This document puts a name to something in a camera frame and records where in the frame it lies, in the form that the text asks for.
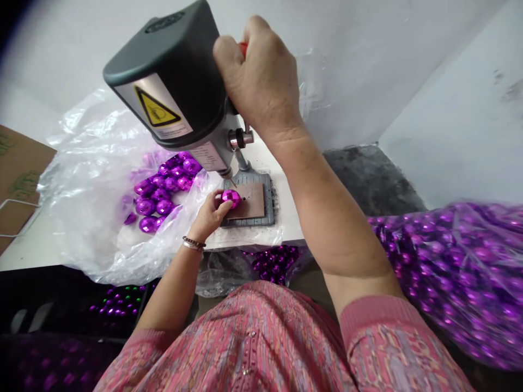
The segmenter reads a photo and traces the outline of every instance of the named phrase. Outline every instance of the woman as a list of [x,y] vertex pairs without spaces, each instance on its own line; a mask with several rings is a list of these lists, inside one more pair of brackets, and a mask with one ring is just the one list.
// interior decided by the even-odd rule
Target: woman
[[96,390],[470,390],[305,128],[294,57],[261,17],[248,21],[243,41],[246,58],[232,37],[220,37],[216,64],[287,176],[339,326],[303,294],[255,281],[184,330],[200,248],[230,208],[217,207],[216,191]]

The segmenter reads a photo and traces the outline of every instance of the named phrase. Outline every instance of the red handle grip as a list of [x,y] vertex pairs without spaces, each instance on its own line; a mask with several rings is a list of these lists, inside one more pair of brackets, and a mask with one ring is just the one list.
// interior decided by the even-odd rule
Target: red handle grip
[[247,57],[247,46],[249,44],[246,42],[240,42],[238,45],[240,45],[241,53],[244,55],[244,57]]

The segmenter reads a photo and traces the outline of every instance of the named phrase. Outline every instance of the yellow warning label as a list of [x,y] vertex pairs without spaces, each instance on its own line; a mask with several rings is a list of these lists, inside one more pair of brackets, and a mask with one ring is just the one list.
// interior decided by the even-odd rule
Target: yellow warning label
[[160,101],[147,94],[140,87],[135,87],[135,90],[138,99],[142,104],[143,111],[149,120],[149,124],[153,127],[166,126],[177,123],[181,120],[181,117],[178,114],[174,113]]

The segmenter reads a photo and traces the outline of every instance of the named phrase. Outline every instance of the white table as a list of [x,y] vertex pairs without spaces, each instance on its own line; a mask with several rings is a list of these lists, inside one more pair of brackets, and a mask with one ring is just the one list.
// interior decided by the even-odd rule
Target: white table
[[[271,175],[278,203],[276,221],[280,221],[283,227],[283,242],[302,240],[303,233],[300,228],[296,206],[290,193],[287,178],[276,159],[256,133],[254,135],[254,143],[247,145],[242,151],[246,159],[251,161],[254,170],[267,172]],[[238,169],[236,159],[233,159],[232,165],[233,170]],[[53,238],[53,226],[53,221],[47,213],[46,206],[42,207],[42,211],[40,211],[25,235],[16,238],[0,256],[0,271],[62,264],[60,249],[58,249]],[[213,243],[212,238],[209,240],[208,249],[216,249],[217,245]],[[238,239],[227,243],[226,246],[236,247],[252,244]]]

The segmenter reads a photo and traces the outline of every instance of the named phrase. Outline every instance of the bracelet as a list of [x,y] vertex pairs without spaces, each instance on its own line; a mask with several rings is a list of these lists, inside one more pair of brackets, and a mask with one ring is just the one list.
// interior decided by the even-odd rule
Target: bracelet
[[195,240],[191,240],[190,238],[187,238],[186,236],[183,236],[182,238],[184,239],[184,241],[186,241],[188,243],[192,243],[193,245],[196,245],[199,248],[205,248],[207,246],[207,244],[205,244],[205,243],[201,243],[201,242],[197,242]]
[[197,250],[198,252],[203,252],[203,248],[205,248],[206,244],[201,242],[196,242],[195,240],[191,240],[187,238],[186,236],[183,236],[184,240],[184,246],[188,247],[189,249]]
[[187,247],[189,249],[194,249],[198,252],[203,252],[203,248],[199,248],[196,245],[193,245],[192,243],[187,242],[187,241],[184,241],[184,247]]

